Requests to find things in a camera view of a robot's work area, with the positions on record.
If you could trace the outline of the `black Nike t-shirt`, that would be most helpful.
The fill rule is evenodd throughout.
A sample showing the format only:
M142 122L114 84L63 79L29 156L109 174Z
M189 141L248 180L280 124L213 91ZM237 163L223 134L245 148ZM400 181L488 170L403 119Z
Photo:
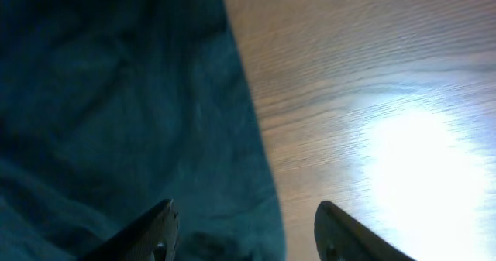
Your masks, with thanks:
M286 257L223 0L1 0L1 258L75 260L164 199L179 260Z

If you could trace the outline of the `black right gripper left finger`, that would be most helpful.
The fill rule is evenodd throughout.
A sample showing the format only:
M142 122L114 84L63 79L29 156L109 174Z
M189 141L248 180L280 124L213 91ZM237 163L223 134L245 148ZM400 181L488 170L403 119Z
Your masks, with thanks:
M173 261L179 215L163 200L79 261Z

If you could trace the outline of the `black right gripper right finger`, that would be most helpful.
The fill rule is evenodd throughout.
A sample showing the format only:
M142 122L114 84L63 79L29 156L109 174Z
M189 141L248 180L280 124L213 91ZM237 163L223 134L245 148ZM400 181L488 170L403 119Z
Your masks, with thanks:
M321 261L413 261L331 201L322 201L314 221Z

